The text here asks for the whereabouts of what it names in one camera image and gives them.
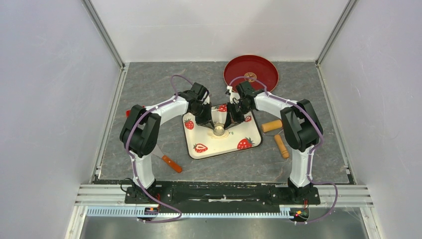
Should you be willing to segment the white dough piece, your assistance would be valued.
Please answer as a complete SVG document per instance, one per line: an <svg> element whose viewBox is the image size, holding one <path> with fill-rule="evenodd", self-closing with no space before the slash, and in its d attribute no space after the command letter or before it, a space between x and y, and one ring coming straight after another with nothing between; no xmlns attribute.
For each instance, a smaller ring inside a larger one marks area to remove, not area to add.
<svg viewBox="0 0 422 239"><path fill-rule="evenodd" d="M229 136L229 132L227 130L216 132L214 130L209 130L207 135L212 139L223 139Z"/></svg>

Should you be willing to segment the white strawberry tray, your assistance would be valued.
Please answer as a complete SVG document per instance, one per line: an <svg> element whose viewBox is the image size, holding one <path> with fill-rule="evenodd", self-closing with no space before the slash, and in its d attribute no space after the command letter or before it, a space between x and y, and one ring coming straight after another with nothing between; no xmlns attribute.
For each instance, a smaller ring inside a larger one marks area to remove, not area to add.
<svg viewBox="0 0 422 239"><path fill-rule="evenodd" d="M227 130L229 136L223 139L212 139L207 135L210 128L195 123L191 113L183 115L184 133L188 154L192 159L200 160L240 150L252 149L262 143L262 134L253 112L245 115L245 121L229 129L223 129L226 118L226 105L212 107L212 118L216 132Z"/></svg>

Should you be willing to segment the wooden dough roller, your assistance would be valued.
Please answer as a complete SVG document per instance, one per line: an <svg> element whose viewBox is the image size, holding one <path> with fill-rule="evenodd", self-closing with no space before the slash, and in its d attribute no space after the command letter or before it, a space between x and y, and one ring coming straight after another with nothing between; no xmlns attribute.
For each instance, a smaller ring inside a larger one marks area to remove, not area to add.
<svg viewBox="0 0 422 239"><path fill-rule="evenodd" d="M261 125L262 132L267 135L273 137L281 156L284 159L288 159L290 157L290 154L287 150L287 147L285 146L282 138L281 138L281 132L283 131L283 123L280 119L270 121L263 123Z"/></svg>

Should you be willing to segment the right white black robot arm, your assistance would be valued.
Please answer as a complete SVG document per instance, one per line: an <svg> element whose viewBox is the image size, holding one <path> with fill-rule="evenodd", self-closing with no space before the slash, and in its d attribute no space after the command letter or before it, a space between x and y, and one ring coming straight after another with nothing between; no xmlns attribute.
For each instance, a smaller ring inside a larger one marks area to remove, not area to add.
<svg viewBox="0 0 422 239"><path fill-rule="evenodd" d="M302 202L313 187L314 151L323 141L321 125L310 101L291 101L263 91L238 94L227 90L226 94L229 102L225 129L244 122L245 114L252 110L267 112L281 120L285 140L292 149L287 195L293 203Z"/></svg>

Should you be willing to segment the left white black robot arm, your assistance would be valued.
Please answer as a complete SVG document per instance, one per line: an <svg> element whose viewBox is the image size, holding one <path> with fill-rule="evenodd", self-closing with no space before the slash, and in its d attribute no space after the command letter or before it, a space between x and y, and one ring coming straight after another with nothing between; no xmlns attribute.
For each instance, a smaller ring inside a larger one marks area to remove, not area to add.
<svg viewBox="0 0 422 239"><path fill-rule="evenodd" d="M135 105L130 110L119 138L131 161L133 181L139 186L137 197L144 203L151 203L156 197L156 190L151 186L155 181L151 154L157 145L160 126L186 113L193 115L205 113L210 116L209 96L200 100L173 96L156 105L147 107Z"/></svg>

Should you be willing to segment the round red plate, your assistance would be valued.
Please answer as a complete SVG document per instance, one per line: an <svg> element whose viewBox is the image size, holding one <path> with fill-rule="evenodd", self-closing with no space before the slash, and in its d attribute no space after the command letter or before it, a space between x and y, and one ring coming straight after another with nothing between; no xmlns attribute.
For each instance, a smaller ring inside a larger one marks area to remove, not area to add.
<svg viewBox="0 0 422 239"><path fill-rule="evenodd" d="M247 80L255 89L267 87L272 91L279 83L279 73L269 60L256 55L242 55L230 60L225 66L223 78L229 84L234 78L241 77L232 83L235 87Z"/></svg>

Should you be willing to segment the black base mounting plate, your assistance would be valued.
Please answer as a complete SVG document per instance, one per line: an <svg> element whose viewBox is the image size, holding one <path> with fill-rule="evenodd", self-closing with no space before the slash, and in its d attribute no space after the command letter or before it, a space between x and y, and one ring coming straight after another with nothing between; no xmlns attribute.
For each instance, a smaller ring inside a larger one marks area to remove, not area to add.
<svg viewBox="0 0 422 239"><path fill-rule="evenodd" d="M312 187L294 198L286 184L244 182L156 181L145 192L131 183L124 189L125 204L145 204L148 212L176 213L276 213L280 205L319 205Z"/></svg>

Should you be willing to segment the aluminium frame rail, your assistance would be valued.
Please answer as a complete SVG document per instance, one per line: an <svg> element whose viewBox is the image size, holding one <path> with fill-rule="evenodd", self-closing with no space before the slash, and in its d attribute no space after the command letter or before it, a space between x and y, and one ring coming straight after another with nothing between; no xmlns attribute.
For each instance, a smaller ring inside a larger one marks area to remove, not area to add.
<svg viewBox="0 0 422 239"><path fill-rule="evenodd" d="M161 181L146 196L130 185L82 185L75 204L90 216L137 218L304 217L313 208L371 208L364 185L316 185L294 198L285 185Z"/></svg>

